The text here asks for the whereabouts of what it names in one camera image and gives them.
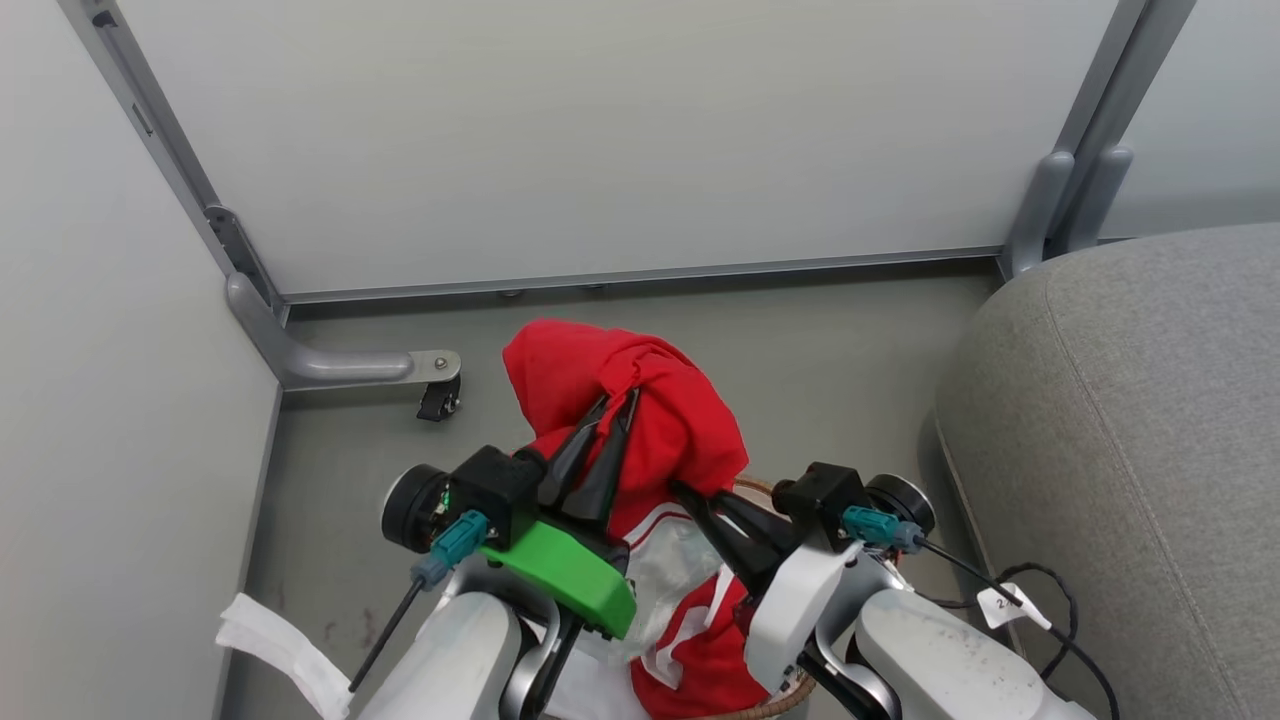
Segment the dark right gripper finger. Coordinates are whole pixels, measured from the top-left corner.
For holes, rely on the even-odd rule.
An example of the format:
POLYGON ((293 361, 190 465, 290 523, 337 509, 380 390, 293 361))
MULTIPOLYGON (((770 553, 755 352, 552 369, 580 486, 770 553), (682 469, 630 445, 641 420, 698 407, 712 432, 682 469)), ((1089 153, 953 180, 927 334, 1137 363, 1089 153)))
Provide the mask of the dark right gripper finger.
POLYGON ((772 552, 787 556, 800 544, 794 524, 773 509, 736 492, 721 491, 712 498, 714 512, 772 552))
POLYGON ((712 498, 721 491, 733 492, 733 483, 728 489, 718 489, 712 495, 705 495, 681 480, 672 480, 668 487, 722 562, 742 583, 749 600, 763 600, 783 562, 783 556, 772 552, 768 546, 753 542, 714 512, 712 498))

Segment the white translucent cloth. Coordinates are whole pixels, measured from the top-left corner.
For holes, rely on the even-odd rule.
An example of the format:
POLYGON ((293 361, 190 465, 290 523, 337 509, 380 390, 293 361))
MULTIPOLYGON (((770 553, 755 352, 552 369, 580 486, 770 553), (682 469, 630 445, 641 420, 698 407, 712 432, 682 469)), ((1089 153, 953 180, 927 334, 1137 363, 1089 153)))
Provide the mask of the white translucent cloth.
POLYGON ((630 548, 625 577, 636 601, 626 635, 594 639, 588 655, 620 666, 658 647, 678 606, 707 582, 728 570, 719 553, 677 503, 655 506, 626 537, 630 548))

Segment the grey fabric sofa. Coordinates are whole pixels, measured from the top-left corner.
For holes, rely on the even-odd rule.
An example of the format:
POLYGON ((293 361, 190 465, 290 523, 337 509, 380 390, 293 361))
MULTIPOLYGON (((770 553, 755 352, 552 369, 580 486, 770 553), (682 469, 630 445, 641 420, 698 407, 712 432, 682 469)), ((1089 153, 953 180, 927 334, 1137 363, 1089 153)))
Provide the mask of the grey fabric sofa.
POLYGON ((1280 223, 1010 281, 934 425, 982 561, 1066 582, 1123 720, 1280 720, 1280 223))

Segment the grey partition post with hinge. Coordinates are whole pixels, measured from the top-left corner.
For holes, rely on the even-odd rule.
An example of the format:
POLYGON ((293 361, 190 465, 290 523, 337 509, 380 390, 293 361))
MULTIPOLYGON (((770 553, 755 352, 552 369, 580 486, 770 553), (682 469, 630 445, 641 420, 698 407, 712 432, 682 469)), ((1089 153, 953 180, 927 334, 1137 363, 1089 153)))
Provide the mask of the grey partition post with hinge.
POLYGON ((219 197, 119 0, 56 0, 223 274, 241 273, 283 325, 288 306, 244 224, 219 197))

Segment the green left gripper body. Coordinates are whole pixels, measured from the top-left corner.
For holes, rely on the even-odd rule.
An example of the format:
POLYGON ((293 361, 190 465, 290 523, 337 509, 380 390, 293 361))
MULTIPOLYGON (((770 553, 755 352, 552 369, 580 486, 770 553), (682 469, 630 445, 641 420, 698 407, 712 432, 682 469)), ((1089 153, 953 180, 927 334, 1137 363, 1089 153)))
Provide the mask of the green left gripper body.
POLYGON ((637 612, 628 579, 568 532, 535 521, 507 550, 486 542, 479 552, 513 571, 589 626, 614 639, 628 634, 637 612))

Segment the grey partition foot with caster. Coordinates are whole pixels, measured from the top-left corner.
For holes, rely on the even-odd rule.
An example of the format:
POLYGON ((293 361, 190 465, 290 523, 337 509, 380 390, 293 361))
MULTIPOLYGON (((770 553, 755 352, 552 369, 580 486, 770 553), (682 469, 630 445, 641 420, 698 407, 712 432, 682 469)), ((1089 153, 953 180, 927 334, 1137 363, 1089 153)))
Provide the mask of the grey partition foot with caster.
POLYGON ((462 364, 448 350, 328 351, 291 337, 242 273, 227 277, 227 306, 288 392, 421 386, 417 418, 444 421, 461 406, 462 364))

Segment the grey partition bottom rail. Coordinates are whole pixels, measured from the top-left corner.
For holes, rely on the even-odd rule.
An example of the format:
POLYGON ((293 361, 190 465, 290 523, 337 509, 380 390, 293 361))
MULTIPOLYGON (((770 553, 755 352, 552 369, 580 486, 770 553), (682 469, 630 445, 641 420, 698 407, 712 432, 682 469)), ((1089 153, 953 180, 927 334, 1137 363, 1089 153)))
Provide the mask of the grey partition bottom rail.
POLYGON ((690 281, 716 277, 769 275, 804 272, 844 270, 863 266, 899 266, 915 263, 960 261, 998 258, 1000 246, 941 249, 906 252, 877 252, 846 258, 813 258, 769 263, 740 263, 709 266, 681 266, 639 272, 607 272, 575 275, 547 275, 506 281, 465 281, 435 284, 407 284, 376 288, 332 290, 284 293, 288 305, 366 302, 397 299, 453 297, 476 293, 507 293, 530 290, 561 290, 598 284, 631 284, 646 282, 690 281))

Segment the grey double partition post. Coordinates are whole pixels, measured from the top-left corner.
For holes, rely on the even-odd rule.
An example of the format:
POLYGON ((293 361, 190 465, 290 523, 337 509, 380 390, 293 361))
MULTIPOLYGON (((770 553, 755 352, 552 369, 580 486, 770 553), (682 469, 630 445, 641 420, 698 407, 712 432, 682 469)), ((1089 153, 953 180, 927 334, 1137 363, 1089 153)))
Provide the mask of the grey double partition post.
POLYGON ((1134 161, 1124 142, 1197 0, 1117 0, 1053 146, 1036 165, 997 258, 1004 282, 1093 249, 1134 161))

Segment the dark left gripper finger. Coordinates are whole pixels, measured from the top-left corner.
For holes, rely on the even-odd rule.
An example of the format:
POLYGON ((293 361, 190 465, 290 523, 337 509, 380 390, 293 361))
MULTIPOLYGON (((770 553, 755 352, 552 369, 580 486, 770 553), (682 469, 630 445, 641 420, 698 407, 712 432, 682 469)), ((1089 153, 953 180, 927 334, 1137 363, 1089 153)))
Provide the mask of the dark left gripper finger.
POLYGON ((543 507, 558 509, 579 483, 596 441, 598 427, 605 414, 609 396, 603 395, 570 432, 550 456, 547 474, 538 489, 543 507))
POLYGON ((640 388, 632 388, 612 419, 604 414, 582 475, 563 501, 567 518, 599 532, 608 529, 640 396, 640 388))

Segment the red garment with white stripes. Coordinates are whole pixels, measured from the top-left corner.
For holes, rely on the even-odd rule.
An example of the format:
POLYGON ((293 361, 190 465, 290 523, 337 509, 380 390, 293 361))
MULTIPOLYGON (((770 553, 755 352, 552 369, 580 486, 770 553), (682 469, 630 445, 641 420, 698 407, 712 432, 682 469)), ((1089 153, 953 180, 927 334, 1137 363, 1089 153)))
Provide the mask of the red garment with white stripes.
MULTIPOLYGON (((728 489, 748 465, 728 406, 701 370, 660 338, 540 319, 518 331, 502 357, 535 436, 532 447, 545 457, 599 397, 609 396, 609 420, 626 393, 640 388, 607 529, 628 553, 625 537, 655 506, 677 503, 668 487, 672 480, 712 495, 728 489)), ((778 691, 771 693, 751 678, 744 661, 745 637, 733 620, 745 594, 731 570, 707 582, 678 606, 657 648, 617 667, 588 655, 591 641, 581 639, 559 675, 547 716, 687 720, 768 702, 778 691)))

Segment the brown wicker laundry basket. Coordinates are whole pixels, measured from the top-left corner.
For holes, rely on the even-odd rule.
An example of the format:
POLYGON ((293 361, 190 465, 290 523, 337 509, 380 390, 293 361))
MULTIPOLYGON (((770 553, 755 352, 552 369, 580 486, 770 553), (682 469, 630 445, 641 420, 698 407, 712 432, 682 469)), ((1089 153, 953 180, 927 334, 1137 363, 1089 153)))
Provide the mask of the brown wicker laundry basket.
MULTIPOLYGON (((778 518, 781 514, 772 509, 772 486, 755 477, 739 474, 735 477, 733 492, 748 502, 758 506, 765 512, 778 518)), ((803 670, 794 670, 782 688, 771 700, 753 708, 735 711, 731 714, 716 714, 701 717, 689 717, 687 720, 804 720, 809 706, 809 697, 817 688, 817 680, 803 670)))

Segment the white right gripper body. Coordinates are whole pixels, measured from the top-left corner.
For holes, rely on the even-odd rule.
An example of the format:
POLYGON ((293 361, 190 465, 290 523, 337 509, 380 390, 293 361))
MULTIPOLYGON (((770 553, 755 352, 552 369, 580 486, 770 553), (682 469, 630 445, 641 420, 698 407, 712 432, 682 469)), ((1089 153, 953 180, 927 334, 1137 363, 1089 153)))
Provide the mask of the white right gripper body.
POLYGON ((863 548, 860 541, 842 552, 808 544, 797 547, 780 566, 759 601, 744 646, 751 678, 777 692, 794 666, 826 606, 835 596, 847 562, 863 548))

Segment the white cloth strip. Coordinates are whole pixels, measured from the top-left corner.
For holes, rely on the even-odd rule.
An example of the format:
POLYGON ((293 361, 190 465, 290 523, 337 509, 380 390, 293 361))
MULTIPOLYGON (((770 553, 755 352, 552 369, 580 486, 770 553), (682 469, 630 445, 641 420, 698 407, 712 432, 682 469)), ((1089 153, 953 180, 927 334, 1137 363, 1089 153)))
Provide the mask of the white cloth strip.
POLYGON ((247 594, 220 614, 215 642, 251 655, 288 676, 321 720, 347 720, 349 678, 300 629, 247 594))

